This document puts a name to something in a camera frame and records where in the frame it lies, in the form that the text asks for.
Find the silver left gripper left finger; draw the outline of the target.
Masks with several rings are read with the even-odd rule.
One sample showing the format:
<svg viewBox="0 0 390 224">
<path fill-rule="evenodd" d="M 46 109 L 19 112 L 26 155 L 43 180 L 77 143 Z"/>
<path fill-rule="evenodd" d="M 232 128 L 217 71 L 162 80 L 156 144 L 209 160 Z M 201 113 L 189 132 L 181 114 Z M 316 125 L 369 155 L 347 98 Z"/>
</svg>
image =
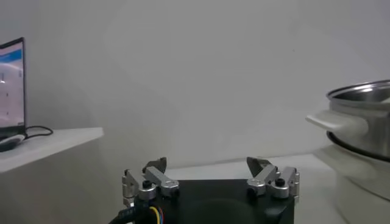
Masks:
<svg viewBox="0 0 390 224">
<path fill-rule="evenodd" d="M 180 194 L 178 180 L 165 175 L 167 158 L 162 157 L 149 161 L 141 173 L 124 171 L 122 176 L 122 200 L 126 207 L 135 205 L 135 200 L 150 202 L 158 195 L 166 198 L 177 198 Z"/>
</svg>

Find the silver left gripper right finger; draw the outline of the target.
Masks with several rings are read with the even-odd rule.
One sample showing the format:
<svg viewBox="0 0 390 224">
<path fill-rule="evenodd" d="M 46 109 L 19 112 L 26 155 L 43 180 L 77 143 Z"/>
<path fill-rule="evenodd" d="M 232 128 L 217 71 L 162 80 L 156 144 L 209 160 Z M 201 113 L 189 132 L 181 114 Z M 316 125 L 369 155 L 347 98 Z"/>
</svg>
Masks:
<svg viewBox="0 0 390 224">
<path fill-rule="evenodd" d="M 289 197 L 299 201 L 300 173 L 295 167 L 280 170 L 266 159 L 247 157 L 246 163 L 252 174 L 247 180 L 247 193 L 250 198 L 270 194 L 272 198 L 284 200 Z"/>
</svg>

